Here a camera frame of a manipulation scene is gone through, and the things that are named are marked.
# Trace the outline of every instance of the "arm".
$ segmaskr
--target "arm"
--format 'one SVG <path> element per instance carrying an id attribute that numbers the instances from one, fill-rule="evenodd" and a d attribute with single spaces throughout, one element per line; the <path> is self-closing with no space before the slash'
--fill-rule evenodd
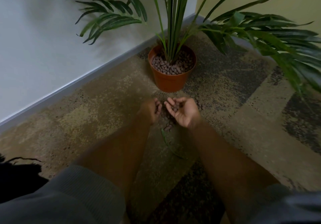
<path id="1" fill-rule="evenodd" d="M 110 180 L 121 189 L 127 202 L 142 161 L 150 125 L 158 119 L 161 108 L 157 98 L 145 101 L 129 125 L 93 146 L 74 164 Z"/>
<path id="2" fill-rule="evenodd" d="M 181 108 L 174 112 L 175 102 Z M 202 119 L 197 105 L 191 98 L 168 98 L 165 102 L 169 113 L 177 122 L 189 129 L 209 179 L 222 199 L 232 223 L 238 215 L 237 206 L 256 193 L 279 181 L 262 166 L 227 143 Z"/>

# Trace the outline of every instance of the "plant pot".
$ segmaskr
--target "plant pot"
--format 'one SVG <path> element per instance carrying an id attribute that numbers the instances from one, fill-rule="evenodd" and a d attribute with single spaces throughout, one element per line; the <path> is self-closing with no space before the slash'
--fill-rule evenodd
<path id="1" fill-rule="evenodd" d="M 193 52 L 192 49 L 190 49 L 188 46 L 182 45 L 181 47 L 182 51 L 187 52 L 190 56 L 192 56 L 192 61 L 193 61 L 193 68 L 185 73 L 179 74 L 179 75 L 167 75 L 163 74 L 159 71 L 157 71 L 155 68 L 152 66 L 152 61 L 154 58 L 162 52 L 162 46 L 158 45 L 151 49 L 151 51 L 148 54 L 148 61 L 149 65 L 151 67 L 151 70 L 153 71 L 154 74 L 154 79 L 156 82 L 156 86 L 162 90 L 163 92 L 177 92 L 181 90 L 185 83 L 187 78 L 190 76 L 191 72 L 196 66 L 196 56 L 195 53 Z"/>

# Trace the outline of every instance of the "cupped hand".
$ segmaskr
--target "cupped hand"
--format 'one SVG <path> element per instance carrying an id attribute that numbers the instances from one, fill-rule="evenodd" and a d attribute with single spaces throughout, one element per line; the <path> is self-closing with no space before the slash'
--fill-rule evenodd
<path id="1" fill-rule="evenodd" d="M 191 129 L 197 125 L 202 117 L 197 108 L 195 101 L 192 98 L 167 98 L 164 102 L 168 112 L 176 119 L 179 125 Z M 174 112 L 172 106 L 180 105 L 179 109 Z"/>
<path id="2" fill-rule="evenodd" d="M 154 124 L 161 113 L 162 104 L 157 98 L 148 99 L 141 104 L 138 114 L 146 116 Z"/>

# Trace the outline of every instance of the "patterned carpet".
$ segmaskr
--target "patterned carpet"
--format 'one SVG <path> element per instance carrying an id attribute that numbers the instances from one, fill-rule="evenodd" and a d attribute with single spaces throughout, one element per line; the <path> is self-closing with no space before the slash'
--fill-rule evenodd
<path id="1" fill-rule="evenodd" d="M 198 65 L 183 90 L 159 91 L 146 61 L 150 49 L 126 60 L 72 95 L 0 135 L 0 153 L 16 164 L 42 166 L 51 179 L 99 139 L 126 124 L 146 97 L 197 96 L 202 116 L 232 145 L 299 190 L 321 189 L 321 100 L 302 101 L 270 60 L 250 52 L 224 56 L 203 34 L 187 41 Z M 133 185 L 132 223 L 219 223 L 224 207 L 212 189 L 187 132 L 151 127 L 143 163 Z"/>

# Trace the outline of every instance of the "artificial palm plant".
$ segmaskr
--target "artificial palm plant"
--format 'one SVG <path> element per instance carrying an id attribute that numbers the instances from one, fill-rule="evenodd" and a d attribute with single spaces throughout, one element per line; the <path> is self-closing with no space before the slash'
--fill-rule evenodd
<path id="1" fill-rule="evenodd" d="M 240 48 L 232 39 L 233 36 L 236 36 L 249 41 L 262 55 L 271 56 L 300 95 L 307 84 L 321 92 L 321 49 L 314 44 L 321 43 L 321 38 L 316 36 L 318 34 L 309 30 L 294 29 L 294 27 L 301 25 L 280 15 L 241 11 L 269 0 L 257 0 L 208 20 L 213 11 L 225 1 L 220 0 L 204 18 L 203 23 L 196 24 L 196 17 L 206 2 L 203 0 L 182 39 L 179 38 L 187 0 L 162 1 L 166 6 L 168 16 L 167 36 L 163 30 L 159 1 L 154 0 L 154 3 L 162 31 L 158 36 L 168 61 L 175 61 L 181 46 L 191 35 L 199 31 L 204 32 L 223 54 L 226 54 L 227 46 Z M 145 8 L 139 0 L 127 0 L 126 3 L 115 0 L 78 2 L 86 5 L 79 20 L 87 14 L 99 14 L 83 28 L 80 36 L 89 32 L 84 43 L 92 41 L 91 44 L 93 44 L 104 31 L 147 21 Z"/>

